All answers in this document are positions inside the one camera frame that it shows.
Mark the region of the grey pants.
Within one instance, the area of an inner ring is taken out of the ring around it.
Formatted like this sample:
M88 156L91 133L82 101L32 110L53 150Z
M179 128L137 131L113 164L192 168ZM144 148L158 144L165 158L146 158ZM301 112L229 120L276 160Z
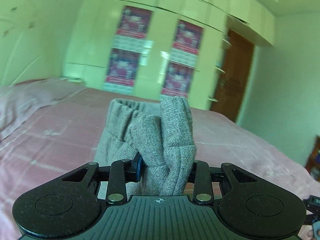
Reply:
M193 121L186 98L160 103L114 99L94 161L101 166L133 159L146 168L141 181L127 183L127 195L177 196L183 193L196 154Z

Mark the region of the upper right red poster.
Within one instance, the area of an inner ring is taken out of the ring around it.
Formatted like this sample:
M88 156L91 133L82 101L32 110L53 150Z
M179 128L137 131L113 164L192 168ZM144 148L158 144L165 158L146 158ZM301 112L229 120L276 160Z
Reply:
M179 20L172 47L197 55L200 49L202 33L202 27Z

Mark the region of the lower left red poster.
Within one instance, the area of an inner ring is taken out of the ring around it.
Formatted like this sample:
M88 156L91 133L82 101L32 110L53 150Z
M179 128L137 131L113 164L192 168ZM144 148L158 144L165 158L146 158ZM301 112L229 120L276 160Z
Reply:
M140 53L113 48L106 73L106 83L133 87Z

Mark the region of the upper left red poster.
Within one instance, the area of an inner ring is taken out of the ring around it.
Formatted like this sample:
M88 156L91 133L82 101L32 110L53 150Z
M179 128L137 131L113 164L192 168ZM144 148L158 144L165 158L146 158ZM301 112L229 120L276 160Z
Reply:
M123 8L116 34L144 39L148 31L152 11L126 5Z

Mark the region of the cream white wardrobe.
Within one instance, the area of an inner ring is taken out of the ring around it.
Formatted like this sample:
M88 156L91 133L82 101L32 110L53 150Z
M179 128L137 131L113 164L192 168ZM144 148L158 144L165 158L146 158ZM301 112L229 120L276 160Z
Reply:
M187 99L191 107L209 109L214 65L229 29L258 46L274 43L276 19L266 3L277 0L83 0L73 28L63 74L88 87L140 98L162 100L169 61L194 68ZM116 34L123 8L151 10L144 39ZM203 28L199 53L172 47L179 20ZM106 83L113 48L140 53L133 87Z

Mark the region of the cream round headboard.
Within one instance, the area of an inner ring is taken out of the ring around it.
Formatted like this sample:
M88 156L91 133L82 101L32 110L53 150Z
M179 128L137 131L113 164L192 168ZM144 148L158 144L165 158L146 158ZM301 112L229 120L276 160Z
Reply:
M62 73L53 32L32 0L1 0L1 85Z

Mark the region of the pink pillow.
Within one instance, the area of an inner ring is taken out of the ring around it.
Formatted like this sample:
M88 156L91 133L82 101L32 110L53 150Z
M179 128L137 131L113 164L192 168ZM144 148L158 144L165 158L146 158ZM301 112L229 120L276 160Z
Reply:
M64 102L85 86L50 78L1 87L1 140L11 135L38 109Z

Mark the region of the red poster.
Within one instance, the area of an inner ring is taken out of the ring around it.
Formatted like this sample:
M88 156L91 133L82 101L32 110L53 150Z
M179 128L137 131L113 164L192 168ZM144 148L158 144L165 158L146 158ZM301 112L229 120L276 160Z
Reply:
M140 53L113 48L106 73L106 83L133 87Z
M202 33L202 27L179 20L172 47L197 55L200 49Z
M126 5L123 8L116 34L144 39L148 31L152 11Z
M188 97L194 68L169 61L161 94Z

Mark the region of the pink checked bed sheet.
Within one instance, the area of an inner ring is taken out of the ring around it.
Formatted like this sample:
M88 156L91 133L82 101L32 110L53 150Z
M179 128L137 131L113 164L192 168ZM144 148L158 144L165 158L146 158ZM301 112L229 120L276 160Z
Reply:
M18 239L12 205L21 194L94 159L116 93L85 88L38 109L1 140L1 239ZM221 114L193 108L196 158L230 162L296 194L319 195L319 183L276 147Z

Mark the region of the lower right red poster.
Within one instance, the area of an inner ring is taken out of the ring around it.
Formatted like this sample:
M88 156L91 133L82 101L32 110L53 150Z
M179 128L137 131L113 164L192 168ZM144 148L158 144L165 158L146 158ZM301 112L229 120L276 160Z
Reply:
M169 61L161 94L188 97L194 68Z

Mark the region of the corner wall shelves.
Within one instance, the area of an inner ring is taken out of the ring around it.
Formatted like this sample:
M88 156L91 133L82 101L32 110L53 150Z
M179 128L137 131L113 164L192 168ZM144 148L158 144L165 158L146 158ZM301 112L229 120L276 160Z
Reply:
M221 48L218 53L218 58L216 60L216 63L214 65L214 76L213 76L213 83L212 83L212 91L210 95L208 96L208 100L210 102L218 102L218 100L215 98L215 92L217 87L217 82L219 80L220 75L225 74L225 71L223 70L223 63L225 60L225 54L226 51L231 47L231 43L229 41L228 36L224 36L221 41Z

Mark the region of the brown wooden door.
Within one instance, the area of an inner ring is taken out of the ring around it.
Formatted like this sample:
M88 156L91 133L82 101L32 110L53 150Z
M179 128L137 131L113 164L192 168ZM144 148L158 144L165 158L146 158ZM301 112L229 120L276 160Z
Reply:
M236 122L252 65L254 44L232 29L228 31L228 41L231 47L225 52L223 73L213 96L216 101L210 110Z

